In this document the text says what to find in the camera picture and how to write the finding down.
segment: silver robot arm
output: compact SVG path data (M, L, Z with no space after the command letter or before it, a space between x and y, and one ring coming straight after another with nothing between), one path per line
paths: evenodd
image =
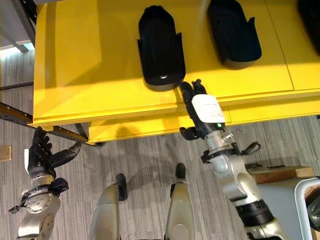
M25 154L25 169L30 176L31 188L22 192L19 205L9 210L15 214L20 208L26 208L19 230L19 240L49 240L54 227L57 211L60 207L60 193L69 189L68 182L56 178L54 168L74 159L81 144L76 143L69 149L51 153L51 143L46 132L38 127L35 130L32 146Z
M181 127L182 136L186 140L202 138L206 142L208 150L204 152L201 159L204 163L212 165L223 193L235 206L250 239L288 240L279 221L262 199L242 158L243 155L257 151L260 148L259 143L254 142L246 150L240 151L234 136L225 132L224 122L201 121L193 98L196 95L206 95L207 92L199 79L192 84L193 88L187 82L180 85L187 112L195 125L190 128ZM211 111L210 105L214 103L204 103L201 106L202 110Z

